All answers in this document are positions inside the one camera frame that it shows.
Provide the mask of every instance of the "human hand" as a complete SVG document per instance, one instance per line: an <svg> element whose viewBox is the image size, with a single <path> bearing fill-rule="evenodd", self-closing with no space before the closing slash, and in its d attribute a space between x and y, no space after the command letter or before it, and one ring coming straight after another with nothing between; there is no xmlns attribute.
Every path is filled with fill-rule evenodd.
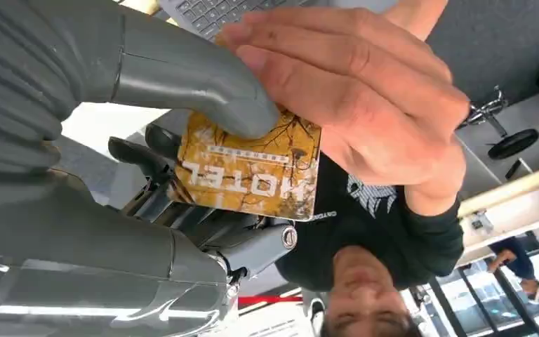
<svg viewBox="0 0 539 337"><path fill-rule="evenodd" d="M515 254L510 251L509 249L503 249L493 260L491 263L488 264L487 271L488 272L495 272L503 263L509 261L513 262L515 261L517 257Z"/></svg>
<svg viewBox="0 0 539 337"><path fill-rule="evenodd" d="M426 44L379 15L280 8L247 13L221 37L274 101L323 128L324 153L365 183L440 193L430 182L463 164L453 131L468 99ZM457 180L447 184L454 200Z"/></svg>

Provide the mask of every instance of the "laptop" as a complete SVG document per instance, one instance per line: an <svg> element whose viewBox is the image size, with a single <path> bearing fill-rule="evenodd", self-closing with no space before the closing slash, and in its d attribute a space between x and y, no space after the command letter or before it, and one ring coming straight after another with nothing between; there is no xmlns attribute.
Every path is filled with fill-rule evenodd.
<svg viewBox="0 0 539 337"><path fill-rule="evenodd" d="M240 21L245 12L327 6L329 0L158 0L158 3L179 27L212 41L223 25Z"/></svg>

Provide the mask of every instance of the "fingernail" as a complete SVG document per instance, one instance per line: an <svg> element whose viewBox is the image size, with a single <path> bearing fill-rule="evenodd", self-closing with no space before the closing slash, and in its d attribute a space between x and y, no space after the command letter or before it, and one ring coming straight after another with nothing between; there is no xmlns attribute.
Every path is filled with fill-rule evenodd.
<svg viewBox="0 0 539 337"><path fill-rule="evenodd" d="M243 14L243 22L248 24L264 22L266 19L267 14L261 11L253 11Z"/></svg>
<svg viewBox="0 0 539 337"><path fill-rule="evenodd" d="M231 45L241 45L247 42L251 35L251 26L244 23L232 23L222 29L222 37Z"/></svg>
<svg viewBox="0 0 539 337"><path fill-rule="evenodd" d="M237 49L237 56L253 72L260 72L265 66L267 51L252 46L241 46Z"/></svg>

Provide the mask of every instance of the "printed shirt graphic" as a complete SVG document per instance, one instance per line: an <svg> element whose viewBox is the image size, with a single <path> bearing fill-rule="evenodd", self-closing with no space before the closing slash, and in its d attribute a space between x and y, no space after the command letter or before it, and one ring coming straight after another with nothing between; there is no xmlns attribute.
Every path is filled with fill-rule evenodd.
<svg viewBox="0 0 539 337"><path fill-rule="evenodd" d="M389 213L397 198L397 193L393 186L365 185L360 179L352 175L348 176L347 191L375 219L377 218L376 213L379 207L386 206Z"/></svg>

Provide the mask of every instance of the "robotic hand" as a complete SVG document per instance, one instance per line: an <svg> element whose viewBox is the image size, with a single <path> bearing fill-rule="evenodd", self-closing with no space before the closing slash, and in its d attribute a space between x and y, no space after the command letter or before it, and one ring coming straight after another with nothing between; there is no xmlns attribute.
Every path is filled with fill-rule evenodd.
<svg viewBox="0 0 539 337"><path fill-rule="evenodd" d="M122 314L109 312L116 317L105 320L104 328L86 330L70 322L59 326L61 321L53 320L46 326L60 327L56 336L200 331L223 315L218 308L227 293L226 266L178 230L96 204L81 180L52 169L60 155L50 141L59 137L60 122L81 102L188 107L246 138L263 136L273 127L278 119L274 103L226 50L113 1L0 1L0 263L8 273L16 271L9 284L24 279L21 284L30 286L22 292L40 295L45 276L28 270L59 275L61 284L79 277L60 275L63 271L116 275L76 281L59 292L51 289L54 294L127 275L158 284L140 299L148 304ZM241 258L235 246L231 252ZM14 285L7 291L0 293L2 312L21 290ZM57 303L61 315L80 299L91 307L108 303L83 297L57 302L55 297L48 302ZM188 303L196 303L199 311L185 307ZM182 309L171 310L172 305ZM38 308L42 311L18 310L17 315L47 315L44 308L50 307ZM84 312L72 309L73 317ZM106 316L102 310L97 316ZM93 310L84 314L95 315Z"/></svg>

